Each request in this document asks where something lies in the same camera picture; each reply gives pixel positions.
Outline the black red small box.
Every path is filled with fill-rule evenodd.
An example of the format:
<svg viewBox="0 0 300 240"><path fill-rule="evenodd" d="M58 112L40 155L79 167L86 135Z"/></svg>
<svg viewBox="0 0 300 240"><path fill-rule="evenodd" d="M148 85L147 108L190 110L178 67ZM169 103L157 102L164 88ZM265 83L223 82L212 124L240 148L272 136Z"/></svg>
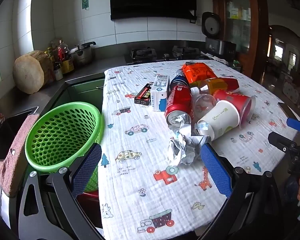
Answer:
<svg viewBox="0 0 300 240"><path fill-rule="evenodd" d="M149 106L151 103L151 88L153 83L147 83L135 96L134 103Z"/></svg>

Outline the red cola can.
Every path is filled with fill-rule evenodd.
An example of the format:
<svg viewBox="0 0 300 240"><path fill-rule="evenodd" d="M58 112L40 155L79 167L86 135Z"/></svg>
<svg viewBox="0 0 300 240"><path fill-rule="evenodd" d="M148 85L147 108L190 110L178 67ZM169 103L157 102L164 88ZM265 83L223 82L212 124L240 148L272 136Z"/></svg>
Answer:
<svg viewBox="0 0 300 240"><path fill-rule="evenodd" d="M165 117L168 125L180 127L190 124L193 119L192 95L186 85L175 85L167 100Z"/></svg>

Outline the dark cooking oil bottle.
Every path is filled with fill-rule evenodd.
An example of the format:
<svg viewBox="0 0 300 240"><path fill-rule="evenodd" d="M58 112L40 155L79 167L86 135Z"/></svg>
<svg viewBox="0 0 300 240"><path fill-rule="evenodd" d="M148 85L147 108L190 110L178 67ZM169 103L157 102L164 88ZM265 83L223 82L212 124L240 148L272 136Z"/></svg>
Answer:
<svg viewBox="0 0 300 240"><path fill-rule="evenodd" d="M57 47L57 53L59 60L61 62L61 71L62 74L68 74L74 70L74 65L72 62L72 57L70 55L70 50L67 44L63 42L63 40L59 41L59 45Z"/></svg>

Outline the white milk carton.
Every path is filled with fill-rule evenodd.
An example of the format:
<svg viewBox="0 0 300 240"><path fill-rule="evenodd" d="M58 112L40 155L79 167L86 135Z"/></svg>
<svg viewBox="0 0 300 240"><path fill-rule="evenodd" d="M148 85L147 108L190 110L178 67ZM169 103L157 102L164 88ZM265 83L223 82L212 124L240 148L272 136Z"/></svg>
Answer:
<svg viewBox="0 0 300 240"><path fill-rule="evenodd" d="M170 77L156 75L151 88L151 106L155 112L164 112L170 91Z"/></svg>

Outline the orange snack bag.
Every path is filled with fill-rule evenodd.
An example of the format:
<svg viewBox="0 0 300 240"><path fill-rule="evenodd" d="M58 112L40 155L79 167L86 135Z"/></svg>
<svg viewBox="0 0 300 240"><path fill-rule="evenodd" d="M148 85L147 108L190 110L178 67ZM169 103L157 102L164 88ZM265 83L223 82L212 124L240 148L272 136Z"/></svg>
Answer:
<svg viewBox="0 0 300 240"><path fill-rule="evenodd" d="M217 77L213 70L202 62L186 62L181 69L188 83L192 86L200 81Z"/></svg>

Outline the red cartoon paper cup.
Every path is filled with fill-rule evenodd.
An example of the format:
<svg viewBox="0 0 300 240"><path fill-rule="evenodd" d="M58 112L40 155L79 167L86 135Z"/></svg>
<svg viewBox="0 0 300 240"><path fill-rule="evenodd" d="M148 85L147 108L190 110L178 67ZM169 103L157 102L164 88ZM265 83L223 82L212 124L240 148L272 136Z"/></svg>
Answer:
<svg viewBox="0 0 300 240"><path fill-rule="evenodd" d="M213 97L217 101L225 100L232 103L239 112L239 127L245 128L247 126L255 110L256 98L254 96L218 89L213 93Z"/></svg>

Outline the yellow red labelled plastic bottle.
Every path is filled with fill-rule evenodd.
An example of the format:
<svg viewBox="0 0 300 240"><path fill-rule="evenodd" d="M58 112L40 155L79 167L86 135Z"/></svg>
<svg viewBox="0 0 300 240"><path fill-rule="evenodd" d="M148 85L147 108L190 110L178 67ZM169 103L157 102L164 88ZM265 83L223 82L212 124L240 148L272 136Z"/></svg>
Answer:
<svg viewBox="0 0 300 240"><path fill-rule="evenodd" d="M213 95L217 90L224 90L229 92L239 91L238 80L234 76L213 77L203 81L196 81L191 85L190 91L193 96L199 94Z"/></svg>

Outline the white paper cup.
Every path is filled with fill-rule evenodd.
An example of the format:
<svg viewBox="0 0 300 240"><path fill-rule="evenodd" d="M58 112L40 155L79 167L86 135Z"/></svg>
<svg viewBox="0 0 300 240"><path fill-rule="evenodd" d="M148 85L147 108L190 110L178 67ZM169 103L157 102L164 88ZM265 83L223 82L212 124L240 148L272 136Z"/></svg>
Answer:
<svg viewBox="0 0 300 240"><path fill-rule="evenodd" d="M240 117L236 107L226 101L218 101L207 114L194 125L199 135L208 136L214 141L239 125Z"/></svg>

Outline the cartoon printed white tablecloth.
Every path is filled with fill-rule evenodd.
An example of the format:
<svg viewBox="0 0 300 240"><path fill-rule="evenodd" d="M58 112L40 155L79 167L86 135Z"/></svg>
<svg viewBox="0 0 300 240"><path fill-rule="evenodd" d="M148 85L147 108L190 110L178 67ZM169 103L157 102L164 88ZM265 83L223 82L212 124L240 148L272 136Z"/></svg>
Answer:
<svg viewBox="0 0 300 240"><path fill-rule="evenodd" d="M269 144L269 133L288 139L297 134L287 126L279 98L219 62L206 64L217 76L235 77L239 91L256 99L247 125L226 132L212 142L213 148L246 172L272 171L283 153ZM134 102L147 83L158 75L175 77L182 65L183 61L146 63L104 73L98 188L106 239L177 237L211 222L226 199L199 156L205 138L190 127L170 128L164 112Z"/></svg>

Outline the clear plastic cup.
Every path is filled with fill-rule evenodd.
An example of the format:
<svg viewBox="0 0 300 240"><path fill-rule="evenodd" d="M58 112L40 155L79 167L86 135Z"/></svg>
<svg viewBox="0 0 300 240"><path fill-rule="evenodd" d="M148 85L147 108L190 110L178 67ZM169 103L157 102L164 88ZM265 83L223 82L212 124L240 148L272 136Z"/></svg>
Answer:
<svg viewBox="0 0 300 240"><path fill-rule="evenodd" d="M215 98L210 94L198 94L192 97L193 123L205 116L216 105Z"/></svg>

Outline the pink dish towel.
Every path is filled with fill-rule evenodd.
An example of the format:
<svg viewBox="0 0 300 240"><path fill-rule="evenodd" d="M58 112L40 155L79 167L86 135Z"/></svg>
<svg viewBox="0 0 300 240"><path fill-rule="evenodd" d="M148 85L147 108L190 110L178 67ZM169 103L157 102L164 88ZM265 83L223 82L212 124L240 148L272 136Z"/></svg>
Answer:
<svg viewBox="0 0 300 240"><path fill-rule="evenodd" d="M0 160L0 187L6 196L10 198L15 197L21 185L28 164L25 156L26 138L39 117L40 114L27 116L15 136L6 158Z"/></svg>

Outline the steel pressure cooker pot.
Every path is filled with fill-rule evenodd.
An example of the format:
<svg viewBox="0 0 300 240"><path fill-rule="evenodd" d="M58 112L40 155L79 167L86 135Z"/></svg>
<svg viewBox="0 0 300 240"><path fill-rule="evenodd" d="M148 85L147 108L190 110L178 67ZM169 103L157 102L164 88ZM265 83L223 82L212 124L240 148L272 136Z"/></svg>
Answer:
<svg viewBox="0 0 300 240"><path fill-rule="evenodd" d="M70 56L76 67L85 66L93 59L93 46L96 42L87 42L70 50Z"/></svg>

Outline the blue soda can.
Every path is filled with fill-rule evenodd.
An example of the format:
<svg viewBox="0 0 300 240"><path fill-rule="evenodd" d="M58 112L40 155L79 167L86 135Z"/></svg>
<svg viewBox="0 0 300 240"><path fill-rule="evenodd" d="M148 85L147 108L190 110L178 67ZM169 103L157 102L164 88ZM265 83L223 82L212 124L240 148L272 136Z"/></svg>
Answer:
<svg viewBox="0 0 300 240"><path fill-rule="evenodd" d="M175 72L175 76L170 82L170 91L172 91L174 87L177 85L183 85L186 86L187 88L190 87L189 82L182 69L179 69Z"/></svg>

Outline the silver foil wrapper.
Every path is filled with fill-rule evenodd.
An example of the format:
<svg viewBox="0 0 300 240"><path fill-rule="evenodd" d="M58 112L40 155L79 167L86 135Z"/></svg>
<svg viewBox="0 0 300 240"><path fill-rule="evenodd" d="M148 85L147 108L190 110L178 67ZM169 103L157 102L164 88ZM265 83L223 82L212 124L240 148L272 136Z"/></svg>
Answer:
<svg viewBox="0 0 300 240"><path fill-rule="evenodd" d="M180 164L191 165L200 155L200 149L210 142L208 136L192 134L191 124L181 123L180 127L168 126L174 133L174 137L169 140L167 150L167 160L172 166Z"/></svg>

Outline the black gas stove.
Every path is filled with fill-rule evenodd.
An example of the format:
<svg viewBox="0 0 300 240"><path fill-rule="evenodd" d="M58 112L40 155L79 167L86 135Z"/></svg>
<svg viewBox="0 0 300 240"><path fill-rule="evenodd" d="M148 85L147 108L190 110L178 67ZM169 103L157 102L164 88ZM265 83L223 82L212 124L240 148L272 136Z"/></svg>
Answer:
<svg viewBox="0 0 300 240"><path fill-rule="evenodd" d="M198 48L173 46L171 50L159 51L154 48L147 47L142 49L133 49L129 54L125 55L127 65L175 61L175 60L208 60Z"/></svg>

